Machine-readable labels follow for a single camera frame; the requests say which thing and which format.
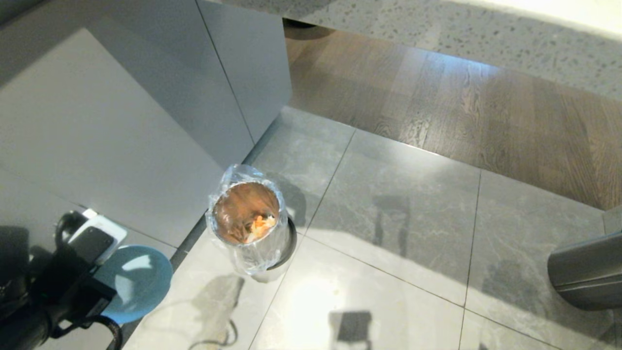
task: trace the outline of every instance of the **tile floor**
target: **tile floor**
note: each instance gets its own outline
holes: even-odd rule
[[[246,162],[294,216],[288,271],[235,275],[206,229],[125,349],[616,348],[613,313],[546,274],[602,211],[289,107]]]

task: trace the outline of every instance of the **black trash can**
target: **black trash can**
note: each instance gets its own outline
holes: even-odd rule
[[[622,307],[622,232],[551,253],[549,279],[559,295],[583,310]]]

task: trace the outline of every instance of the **wooden floor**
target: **wooden floor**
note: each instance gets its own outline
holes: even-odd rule
[[[321,27],[286,27],[290,106],[600,209],[622,204],[622,103]]]

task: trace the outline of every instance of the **terrazzo countertop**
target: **terrazzo countertop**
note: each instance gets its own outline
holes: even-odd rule
[[[209,0],[622,100],[620,0]]]

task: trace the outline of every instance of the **cable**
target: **cable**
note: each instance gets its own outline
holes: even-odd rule
[[[227,332],[227,337],[225,338],[224,342],[219,342],[216,340],[201,340],[201,341],[197,341],[196,343],[192,344],[188,350],[192,350],[195,346],[199,346],[199,345],[207,345],[207,344],[215,344],[218,346],[231,346],[233,344],[235,344],[235,342],[238,341],[238,329],[235,326],[235,323],[233,323],[233,320],[230,319],[229,320],[229,325],[231,326],[231,329],[233,331],[233,341],[229,342],[229,332]]]
[[[65,329],[62,329],[57,326],[52,332],[52,338],[54,339],[61,338],[69,334],[69,332],[73,331],[77,327],[80,327],[80,326],[83,326],[84,324],[88,324],[92,322],[100,323],[108,327],[108,329],[110,329],[111,333],[113,334],[114,350],[121,350],[121,346],[123,345],[123,333],[121,332],[121,327],[119,327],[117,322],[114,322],[112,319],[106,316],[101,316],[101,315],[83,318],[79,320],[78,322],[73,323],[71,326]]]

